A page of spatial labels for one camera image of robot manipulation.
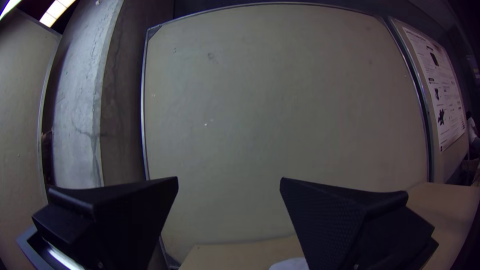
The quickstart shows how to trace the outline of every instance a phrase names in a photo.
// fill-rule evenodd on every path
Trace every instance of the white paper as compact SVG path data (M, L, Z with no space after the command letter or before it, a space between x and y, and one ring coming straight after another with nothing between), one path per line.
M304 257L299 257L277 262L268 270L309 270L309 265Z
M440 151L444 151L465 132L464 109L450 59L443 47L422 34L403 27L420 62L435 113Z

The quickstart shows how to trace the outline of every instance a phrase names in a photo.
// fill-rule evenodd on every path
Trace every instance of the beige countertop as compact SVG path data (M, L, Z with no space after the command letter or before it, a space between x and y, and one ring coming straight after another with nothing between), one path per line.
M408 191L407 206L435 226L439 243L424 270L450 269L470 231L480 188L422 183ZM274 263L303 257L296 235L235 244L195 245L181 270L267 270Z

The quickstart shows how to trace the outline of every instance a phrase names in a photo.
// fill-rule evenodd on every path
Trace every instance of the fluorescent light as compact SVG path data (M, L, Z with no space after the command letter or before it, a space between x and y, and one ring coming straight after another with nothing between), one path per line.
M0 20L7 15L18 3L20 3L22 0L10 0L8 3L6 3L5 9L1 12L0 14Z
M45 13L43 14L43 16L41 17L40 19L40 22L48 27L52 27L52 25L54 25L55 21L57 19L54 18L52 15L48 14L48 13Z
M55 0L40 19L40 22L52 27L55 21L70 7L75 0Z
M51 3L51 6L46 10L46 13L50 14L55 19L58 19L60 15L62 15L67 8L62 5L59 1L54 1Z
M75 0L58 0L58 2L68 8L75 2Z

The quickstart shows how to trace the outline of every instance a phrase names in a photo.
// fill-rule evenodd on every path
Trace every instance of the beige wall panel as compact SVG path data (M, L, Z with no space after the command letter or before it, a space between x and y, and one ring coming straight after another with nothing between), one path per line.
M59 39L18 11L0 21L0 257L7 269L33 269L16 239L47 203L37 128Z
M369 191L427 181L420 105L375 17L253 5L168 23L149 40L144 132L150 179L178 176L163 229L196 243L294 232L281 177Z

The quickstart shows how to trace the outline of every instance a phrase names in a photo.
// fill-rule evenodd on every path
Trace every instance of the printed notice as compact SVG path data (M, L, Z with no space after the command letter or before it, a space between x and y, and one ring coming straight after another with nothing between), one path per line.
M465 132L460 89L445 49L409 28L403 27L403 31L410 40L427 81L424 87L428 87L430 92L435 110L438 142L440 151L443 151Z

